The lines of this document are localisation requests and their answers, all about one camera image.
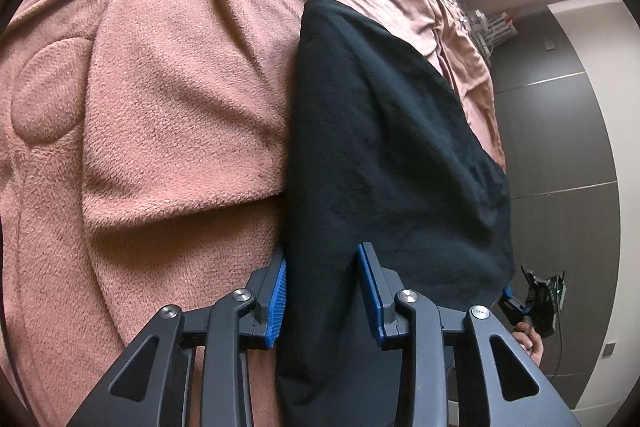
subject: fleece blanket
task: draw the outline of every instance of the fleece blanket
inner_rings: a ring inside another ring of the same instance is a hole
[[[306,1],[25,0],[2,35],[4,301],[42,425],[68,421],[159,307],[209,305],[268,262]],[[424,55],[503,164],[454,2],[338,1]],[[255,424],[276,426],[274,354],[250,370]]]

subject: silver bolt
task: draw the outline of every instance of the silver bolt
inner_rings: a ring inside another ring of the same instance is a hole
[[[169,304],[160,310],[160,316],[164,319],[172,319],[178,314],[179,309],[178,306]]]
[[[482,306],[482,305],[476,305],[476,306],[471,306],[471,314],[476,318],[476,319],[488,319],[489,315],[491,315],[491,312],[489,311],[488,308]]]
[[[251,298],[251,290],[247,288],[241,288],[239,290],[234,291],[231,296],[234,298],[234,301],[244,302],[248,301]]]
[[[398,298],[402,302],[415,302],[418,300],[418,294],[413,290],[400,290],[398,292]]]

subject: triangular cutout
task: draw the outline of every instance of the triangular cutout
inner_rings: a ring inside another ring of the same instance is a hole
[[[158,350],[158,337],[149,337],[109,387],[113,396],[136,402],[145,399],[151,368]]]
[[[506,401],[514,401],[537,395],[540,388],[504,340],[494,335],[489,342],[494,353],[502,397]]]

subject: black fabric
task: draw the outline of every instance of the black fabric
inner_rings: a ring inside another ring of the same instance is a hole
[[[305,5],[290,131],[284,424],[387,426],[401,354],[370,337],[356,246],[438,305],[490,306],[514,271],[507,180],[430,63],[334,0]]]

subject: human hand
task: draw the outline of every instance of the human hand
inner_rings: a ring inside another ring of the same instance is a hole
[[[527,351],[531,360],[540,367],[540,361],[542,360],[542,353],[545,347],[542,345],[542,337],[536,333],[536,330],[526,322],[520,322],[513,328],[513,333],[511,334],[520,346],[522,346],[522,349]]]

